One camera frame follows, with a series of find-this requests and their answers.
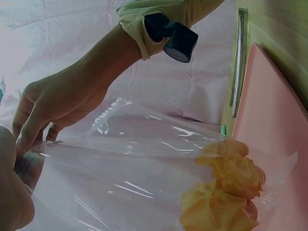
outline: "wrist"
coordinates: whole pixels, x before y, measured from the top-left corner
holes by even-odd
[[[117,25],[78,61],[78,66],[96,86],[108,88],[140,58],[138,44]]]

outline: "yellow glove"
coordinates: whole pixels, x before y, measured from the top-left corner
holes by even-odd
[[[224,0],[133,0],[117,9],[118,21],[138,44],[143,60],[163,50],[168,39],[154,42],[144,27],[144,17],[162,13],[188,28],[215,10]]]

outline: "clear plastic bag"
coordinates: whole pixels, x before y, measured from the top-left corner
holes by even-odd
[[[183,194],[195,183],[213,180],[212,168],[196,165],[195,159],[204,147],[225,139],[117,100],[86,136],[45,142],[25,154],[20,177],[32,182],[36,215],[23,230],[183,230]],[[252,200],[261,224],[267,212],[279,206],[278,191],[297,155],[279,159],[249,147],[248,157],[267,178],[261,196]]]

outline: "pink tray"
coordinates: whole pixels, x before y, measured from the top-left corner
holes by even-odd
[[[233,137],[267,154],[298,151],[281,204],[258,231],[308,231],[308,114],[269,57],[252,45]]]

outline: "wooden panel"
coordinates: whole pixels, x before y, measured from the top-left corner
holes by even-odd
[[[308,109],[308,0],[235,1],[236,21],[238,9],[248,9],[247,46],[257,43],[265,50]],[[233,64],[235,63],[235,44],[236,33]],[[234,126],[230,108],[233,72],[234,66],[230,73],[230,87],[222,116],[222,124],[226,125],[228,135],[232,134]]]

